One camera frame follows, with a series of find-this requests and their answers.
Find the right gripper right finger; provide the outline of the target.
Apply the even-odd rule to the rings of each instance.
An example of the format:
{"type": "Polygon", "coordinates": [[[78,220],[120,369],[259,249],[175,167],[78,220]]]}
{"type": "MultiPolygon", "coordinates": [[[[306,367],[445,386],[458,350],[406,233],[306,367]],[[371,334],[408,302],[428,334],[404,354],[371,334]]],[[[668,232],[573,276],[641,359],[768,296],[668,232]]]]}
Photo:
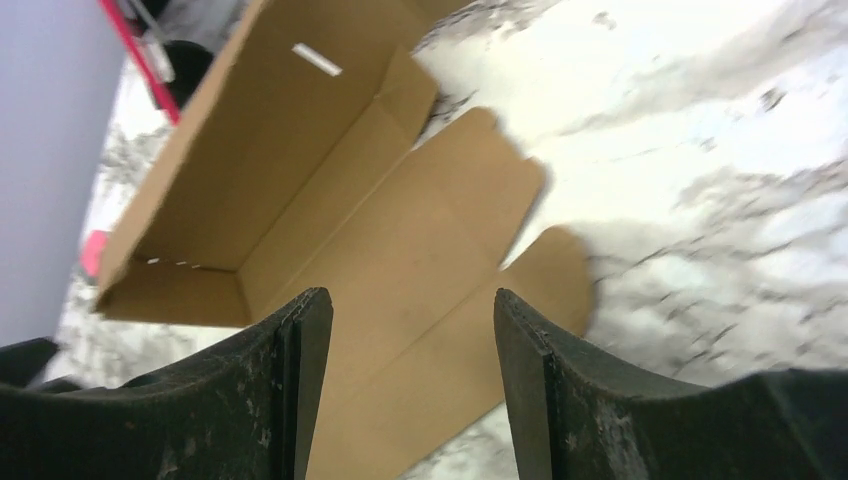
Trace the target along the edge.
{"type": "Polygon", "coordinates": [[[847,374],[757,372],[716,387],[630,364],[514,292],[494,330],[518,474],[555,479],[843,479],[847,374]]]}

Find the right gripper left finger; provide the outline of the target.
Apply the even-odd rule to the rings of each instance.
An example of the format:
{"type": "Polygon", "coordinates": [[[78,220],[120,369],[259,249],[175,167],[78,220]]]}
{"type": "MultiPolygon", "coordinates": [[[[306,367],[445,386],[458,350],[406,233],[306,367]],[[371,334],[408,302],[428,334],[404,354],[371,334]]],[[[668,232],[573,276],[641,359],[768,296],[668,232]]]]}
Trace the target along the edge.
{"type": "Polygon", "coordinates": [[[302,292],[259,323],[126,384],[1,384],[5,479],[302,479],[333,321],[302,292]]]}

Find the brown cardboard box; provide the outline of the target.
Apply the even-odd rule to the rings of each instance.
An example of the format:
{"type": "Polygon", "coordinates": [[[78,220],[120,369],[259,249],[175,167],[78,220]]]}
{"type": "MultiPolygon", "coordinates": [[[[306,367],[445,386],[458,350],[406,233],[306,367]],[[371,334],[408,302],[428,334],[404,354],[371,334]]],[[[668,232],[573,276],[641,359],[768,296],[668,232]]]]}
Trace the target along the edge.
{"type": "Polygon", "coordinates": [[[502,400],[498,289],[587,328],[572,234],[501,268],[543,169],[483,108],[419,138],[438,86],[410,49],[458,8],[252,2],[101,260],[117,320],[246,326],[328,289],[311,479],[393,479],[502,400]]]}

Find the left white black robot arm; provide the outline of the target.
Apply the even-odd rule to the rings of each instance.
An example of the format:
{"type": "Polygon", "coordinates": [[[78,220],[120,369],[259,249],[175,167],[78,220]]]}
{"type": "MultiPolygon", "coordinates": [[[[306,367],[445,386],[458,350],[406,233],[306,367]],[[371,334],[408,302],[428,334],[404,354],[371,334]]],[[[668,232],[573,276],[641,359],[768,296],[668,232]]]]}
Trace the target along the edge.
{"type": "Polygon", "coordinates": [[[1,384],[47,393],[81,390],[82,386],[68,377],[42,379],[43,371],[58,351],[59,345],[44,337],[2,347],[1,384]]]}

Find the pink eraser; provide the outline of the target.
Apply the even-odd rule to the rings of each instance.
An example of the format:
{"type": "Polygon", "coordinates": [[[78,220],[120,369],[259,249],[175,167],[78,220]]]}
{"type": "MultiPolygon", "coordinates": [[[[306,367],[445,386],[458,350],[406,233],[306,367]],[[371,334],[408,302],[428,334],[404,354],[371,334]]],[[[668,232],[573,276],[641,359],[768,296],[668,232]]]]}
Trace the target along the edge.
{"type": "Polygon", "coordinates": [[[109,233],[93,230],[85,239],[80,252],[81,271],[89,278],[96,279],[100,271],[100,258],[108,241],[109,233]]]}

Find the white board with pink frame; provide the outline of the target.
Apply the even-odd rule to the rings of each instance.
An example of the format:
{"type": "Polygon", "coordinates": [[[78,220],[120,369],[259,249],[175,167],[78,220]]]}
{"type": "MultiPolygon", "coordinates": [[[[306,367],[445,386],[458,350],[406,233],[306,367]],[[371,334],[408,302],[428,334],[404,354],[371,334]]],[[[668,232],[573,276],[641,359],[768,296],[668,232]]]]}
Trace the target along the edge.
{"type": "Polygon", "coordinates": [[[180,120],[180,108],[166,85],[175,79],[173,66],[165,52],[167,36],[141,1],[127,1],[127,4],[145,22],[152,35],[151,40],[144,40],[143,34],[131,25],[118,1],[99,0],[98,4],[144,79],[154,105],[172,125],[176,125],[180,120]]]}

